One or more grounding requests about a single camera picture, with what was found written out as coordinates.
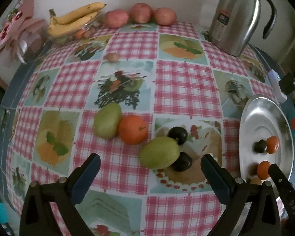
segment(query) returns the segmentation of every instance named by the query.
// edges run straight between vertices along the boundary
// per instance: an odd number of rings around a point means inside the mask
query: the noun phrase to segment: silver plate
[[[258,154],[253,151],[253,144],[261,139],[266,140],[276,136],[280,141],[275,154]],[[241,177],[249,182],[254,166],[267,160],[276,163],[289,180],[293,168],[293,139],[289,123],[281,109],[269,98],[255,95],[247,102],[239,129],[239,165]],[[279,197],[277,188],[269,177],[276,198]]]

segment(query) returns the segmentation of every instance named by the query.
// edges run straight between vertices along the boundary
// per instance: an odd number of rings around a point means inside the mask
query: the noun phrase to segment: table
[[[193,158],[211,153],[238,176],[241,111],[255,94],[276,99],[253,47],[233,57],[207,35],[205,27],[184,22],[129,24],[47,46],[32,62],[23,88],[10,91],[15,108],[0,138],[2,188],[15,210],[21,213],[31,181],[55,182],[97,153],[101,170],[77,205],[95,235],[207,235],[223,207],[197,162],[184,176],[149,171],[138,161],[144,143],[129,146],[92,132],[99,108],[117,101],[124,115],[138,114],[148,123],[149,139],[185,127],[189,136],[182,151]],[[118,63],[104,59],[110,52],[120,55]],[[57,148],[48,143],[50,133],[61,144]],[[70,235],[57,207],[52,209],[63,234]]]

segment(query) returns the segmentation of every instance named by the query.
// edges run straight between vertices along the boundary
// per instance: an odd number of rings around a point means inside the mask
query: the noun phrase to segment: pear
[[[96,136],[110,139],[117,135],[122,119],[121,107],[117,103],[104,106],[94,117],[93,132]]]
[[[139,160],[149,169],[164,169],[172,165],[180,155],[177,142],[167,136],[157,137],[142,147]]]

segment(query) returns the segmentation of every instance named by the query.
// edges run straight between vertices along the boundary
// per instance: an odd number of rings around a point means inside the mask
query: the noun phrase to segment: small orange fruit
[[[137,145],[148,138],[148,125],[138,115],[124,117],[119,125],[119,137],[129,145]]]
[[[266,180],[269,177],[268,169],[269,169],[270,165],[271,165],[271,163],[268,162],[267,160],[261,162],[258,165],[258,168],[257,168],[258,178],[260,178],[261,180]]]
[[[78,31],[76,31],[76,39],[82,39],[84,33],[85,33],[85,30],[83,29],[79,29]]]
[[[276,136],[271,136],[266,141],[266,151],[269,154],[274,154],[280,146],[280,141]]]

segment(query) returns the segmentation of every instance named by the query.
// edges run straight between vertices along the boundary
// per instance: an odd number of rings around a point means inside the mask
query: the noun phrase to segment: banana
[[[62,17],[56,17],[55,11],[53,9],[49,10],[51,14],[55,17],[55,20],[58,22],[60,25],[66,25],[69,23],[72,23],[85,15],[88,15],[92,12],[99,11],[102,8],[106,6],[106,3],[102,2],[95,2],[91,3],[85,6],[82,6],[72,12],[69,12],[68,14],[62,16]]]
[[[90,20],[92,20],[96,15],[98,14],[98,11],[95,11],[93,13],[90,13],[70,24],[66,25],[60,25],[58,24],[57,20],[54,16],[50,17],[50,23],[49,28],[47,30],[47,33],[52,37],[59,37],[65,34],[68,34],[70,32],[73,32],[75,30],[78,30],[79,28],[83,27],[85,24],[87,24]]]

